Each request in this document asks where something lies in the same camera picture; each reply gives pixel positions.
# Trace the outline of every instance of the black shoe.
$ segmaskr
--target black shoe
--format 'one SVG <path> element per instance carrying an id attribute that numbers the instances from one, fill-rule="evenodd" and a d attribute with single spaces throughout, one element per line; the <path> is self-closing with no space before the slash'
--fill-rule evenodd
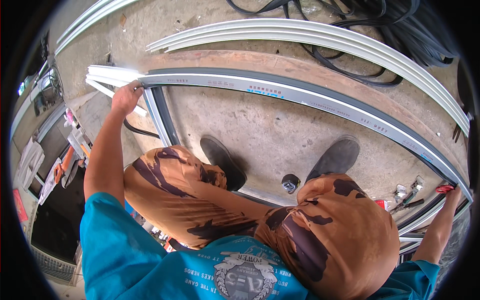
<path id="1" fill-rule="evenodd" d="M 233 162 L 223 144 L 211 135 L 200 139 L 200 147 L 213 166 L 219 166 L 227 177 L 227 191 L 238 191 L 247 181 L 247 175 Z"/>
<path id="2" fill-rule="evenodd" d="M 328 173 L 346 173 L 357 161 L 359 141 L 351 135 L 342 135 L 325 151 L 307 176 L 307 181 Z"/>

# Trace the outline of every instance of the orange patterned pants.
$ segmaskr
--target orange patterned pants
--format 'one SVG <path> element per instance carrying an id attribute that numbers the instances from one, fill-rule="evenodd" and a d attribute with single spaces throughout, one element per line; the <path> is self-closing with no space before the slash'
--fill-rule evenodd
<path id="1" fill-rule="evenodd" d="M 346 174 L 312 179 L 297 206 L 271 208 L 226 190 L 218 166 L 182 146 L 153 149 L 125 170 L 125 199 L 150 223 L 190 248 L 250 235 L 275 250 L 323 299 L 363 299 L 395 268 L 395 222 Z"/>

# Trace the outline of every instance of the red scissors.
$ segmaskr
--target red scissors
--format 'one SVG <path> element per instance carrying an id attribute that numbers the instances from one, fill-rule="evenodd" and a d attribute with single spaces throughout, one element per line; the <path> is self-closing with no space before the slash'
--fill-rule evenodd
<path id="1" fill-rule="evenodd" d="M 446 194 L 447 192 L 449 192 L 453 189 L 455 189 L 453 186 L 451 186 L 449 184 L 445 184 L 445 185 L 437 186 L 437 188 L 435 190 L 437 191 L 437 193 Z"/>

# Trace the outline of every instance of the person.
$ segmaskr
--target person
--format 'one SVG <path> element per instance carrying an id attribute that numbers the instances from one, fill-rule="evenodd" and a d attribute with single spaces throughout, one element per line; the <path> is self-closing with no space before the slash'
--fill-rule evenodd
<path id="1" fill-rule="evenodd" d="M 273 208 L 231 192 L 246 176 L 211 136 L 200 140 L 211 165 L 176 145 L 150 150 L 124 171 L 120 130 L 143 90 L 134 81 L 115 93 L 86 169 L 80 237 L 88 299 L 428 298 L 458 188 L 412 261 L 396 267 L 395 222 L 345 174 L 360 152 L 354 137 L 321 156 L 297 206 Z M 188 248 L 167 253 L 125 200 Z"/>

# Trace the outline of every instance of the teal t-shirt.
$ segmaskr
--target teal t-shirt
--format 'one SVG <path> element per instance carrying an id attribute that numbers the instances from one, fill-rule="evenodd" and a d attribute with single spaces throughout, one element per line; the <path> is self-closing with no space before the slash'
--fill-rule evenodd
<path id="1" fill-rule="evenodd" d="M 108 193 L 86 202 L 80 239 L 88 300 L 317 299 L 276 252 L 249 236 L 167 253 Z M 438 266 L 420 262 L 401 264 L 369 299 L 426 299 Z"/>

